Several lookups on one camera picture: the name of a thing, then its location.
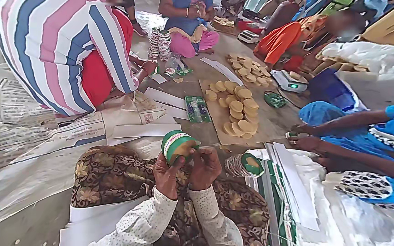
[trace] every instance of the brown floral fabric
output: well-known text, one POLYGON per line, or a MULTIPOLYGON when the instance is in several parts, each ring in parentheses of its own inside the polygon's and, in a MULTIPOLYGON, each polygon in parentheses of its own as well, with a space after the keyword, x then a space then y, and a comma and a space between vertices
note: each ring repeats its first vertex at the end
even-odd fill
MULTIPOLYGON (((102 204, 130 201, 152 196, 155 185, 155 159, 140 160, 122 146, 98 146, 89 149, 75 167, 71 204, 88 208, 102 204)), ((177 175, 178 203, 169 225, 155 246, 206 246, 187 187, 192 165, 185 165, 177 175)), ((247 185, 215 181, 219 209, 239 228, 246 246, 266 245, 269 224, 267 203, 247 185)))

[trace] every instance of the striped shirt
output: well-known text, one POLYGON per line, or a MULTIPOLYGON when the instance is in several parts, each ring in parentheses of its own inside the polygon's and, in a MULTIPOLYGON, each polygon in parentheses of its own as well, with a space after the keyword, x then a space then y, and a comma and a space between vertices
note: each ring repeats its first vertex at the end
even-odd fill
POLYGON ((139 85, 118 20, 100 0, 0 0, 0 48, 25 90, 61 115, 95 111, 80 75, 95 49, 118 90, 139 85))

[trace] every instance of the stacked packaged roll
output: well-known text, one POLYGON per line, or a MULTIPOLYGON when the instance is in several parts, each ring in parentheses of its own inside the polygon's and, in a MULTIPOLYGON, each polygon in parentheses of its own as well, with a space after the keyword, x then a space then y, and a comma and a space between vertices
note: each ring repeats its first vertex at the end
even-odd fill
POLYGON ((149 39, 150 47, 148 48, 148 56, 156 58, 159 56, 159 29, 151 29, 151 38, 149 39))
POLYGON ((159 57, 161 61, 167 61, 170 56, 171 36, 168 30, 159 32, 159 57))

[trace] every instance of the cylindrical papad pack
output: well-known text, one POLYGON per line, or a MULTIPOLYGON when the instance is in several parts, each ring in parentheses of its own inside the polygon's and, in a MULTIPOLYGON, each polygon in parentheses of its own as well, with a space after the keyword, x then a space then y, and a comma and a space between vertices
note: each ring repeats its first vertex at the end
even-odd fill
POLYGON ((189 151, 191 148, 197 149, 201 142, 188 134, 174 130, 165 135, 162 140, 162 153, 168 163, 172 165, 178 156, 184 156, 188 161, 190 158, 189 151))

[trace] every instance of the pink clothing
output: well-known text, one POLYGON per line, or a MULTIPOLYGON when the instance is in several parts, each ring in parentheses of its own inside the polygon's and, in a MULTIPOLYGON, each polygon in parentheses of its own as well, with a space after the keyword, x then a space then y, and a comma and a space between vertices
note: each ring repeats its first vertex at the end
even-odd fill
MULTIPOLYGON (((204 31, 199 44, 199 51, 214 47, 218 43, 220 35, 215 31, 204 31)), ((196 54, 194 46, 188 37, 178 32, 171 34, 170 49, 172 52, 180 54, 186 58, 194 57, 196 54)))

